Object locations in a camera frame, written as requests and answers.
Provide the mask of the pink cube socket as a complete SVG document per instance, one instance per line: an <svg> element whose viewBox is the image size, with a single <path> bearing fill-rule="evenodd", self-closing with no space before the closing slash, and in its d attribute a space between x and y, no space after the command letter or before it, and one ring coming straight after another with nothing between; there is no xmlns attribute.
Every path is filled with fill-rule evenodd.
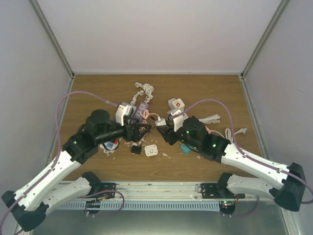
<svg viewBox="0 0 313 235"><path fill-rule="evenodd" d="M207 126L205 126L205 128L209 134L212 132Z"/></svg>

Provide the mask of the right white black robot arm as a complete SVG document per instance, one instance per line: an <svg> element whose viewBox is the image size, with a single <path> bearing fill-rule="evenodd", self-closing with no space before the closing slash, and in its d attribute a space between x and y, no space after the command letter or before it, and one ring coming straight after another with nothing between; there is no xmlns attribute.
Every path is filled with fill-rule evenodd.
<svg viewBox="0 0 313 235"><path fill-rule="evenodd" d="M234 141L209 133L195 116L174 124L161 118L156 121L156 129L169 145L180 141L206 160L230 165L252 175L249 178L232 173L222 174L216 187L221 198L232 194L250 194L271 199L289 211L300 210L306 181L301 165L280 164L247 152Z"/></svg>

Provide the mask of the white cube socket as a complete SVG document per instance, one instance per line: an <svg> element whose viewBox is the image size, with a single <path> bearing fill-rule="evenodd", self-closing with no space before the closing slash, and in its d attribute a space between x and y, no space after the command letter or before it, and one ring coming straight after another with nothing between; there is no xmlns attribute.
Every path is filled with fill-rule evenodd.
<svg viewBox="0 0 313 235"><path fill-rule="evenodd" d="M180 98L173 99L171 103L174 109L180 109L181 111L184 110L185 104Z"/></svg>

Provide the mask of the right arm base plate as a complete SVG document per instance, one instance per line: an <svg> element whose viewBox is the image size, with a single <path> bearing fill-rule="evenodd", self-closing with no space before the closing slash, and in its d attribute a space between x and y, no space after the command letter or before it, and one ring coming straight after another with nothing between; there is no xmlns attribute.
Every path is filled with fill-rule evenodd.
<svg viewBox="0 0 313 235"><path fill-rule="evenodd" d="M219 199L219 209L222 215L232 215L235 212L236 204L240 199L245 199L245 194L234 194L218 183L201 183L196 187L202 199Z"/></svg>

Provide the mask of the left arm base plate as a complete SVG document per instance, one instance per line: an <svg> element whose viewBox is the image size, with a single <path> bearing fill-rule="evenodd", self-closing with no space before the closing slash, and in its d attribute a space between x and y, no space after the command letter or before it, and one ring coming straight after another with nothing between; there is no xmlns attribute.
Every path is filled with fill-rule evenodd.
<svg viewBox="0 0 313 235"><path fill-rule="evenodd" d="M102 183L99 191L115 190L116 183ZM105 200L109 200L115 197L114 192L105 192L102 194L95 195L93 197L88 197L86 199L86 211L89 214L97 214L100 212L101 203Z"/></svg>

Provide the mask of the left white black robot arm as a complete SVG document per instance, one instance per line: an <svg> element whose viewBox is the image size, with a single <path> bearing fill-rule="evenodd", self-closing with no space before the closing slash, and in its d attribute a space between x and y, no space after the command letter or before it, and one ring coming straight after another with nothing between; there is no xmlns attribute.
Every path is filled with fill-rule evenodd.
<svg viewBox="0 0 313 235"><path fill-rule="evenodd" d="M68 174L95 155L100 144L119 138L138 142L151 128L150 124L140 123L133 117L126 117L126 123L121 125L112 121L107 111L95 110L77 133L58 149L58 155L45 169L23 188L16 192L7 191L1 198L22 230L31 231L58 206L74 198L86 195L94 198L100 194L101 181L92 172L53 190Z"/></svg>

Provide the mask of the teal power strip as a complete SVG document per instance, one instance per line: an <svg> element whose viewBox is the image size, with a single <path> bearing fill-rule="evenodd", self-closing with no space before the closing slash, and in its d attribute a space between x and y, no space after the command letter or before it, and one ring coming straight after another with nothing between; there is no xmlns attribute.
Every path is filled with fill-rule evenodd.
<svg viewBox="0 0 313 235"><path fill-rule="evenodd" d="M181 149L183 154L189 154L191 152L191 149L185 144L182 144L180 146L180 149Z"/></svg>

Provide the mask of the white charger plug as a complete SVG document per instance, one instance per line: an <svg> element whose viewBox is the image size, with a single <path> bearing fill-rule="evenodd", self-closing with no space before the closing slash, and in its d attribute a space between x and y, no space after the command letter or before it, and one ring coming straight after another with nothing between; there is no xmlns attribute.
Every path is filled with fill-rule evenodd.
<svg viewBox="0 0 313 235"><path fill-rule="evenodd" d="M155 121L156 126L166 126L166 120L164 118L159 118L157 121Z"/></svg>

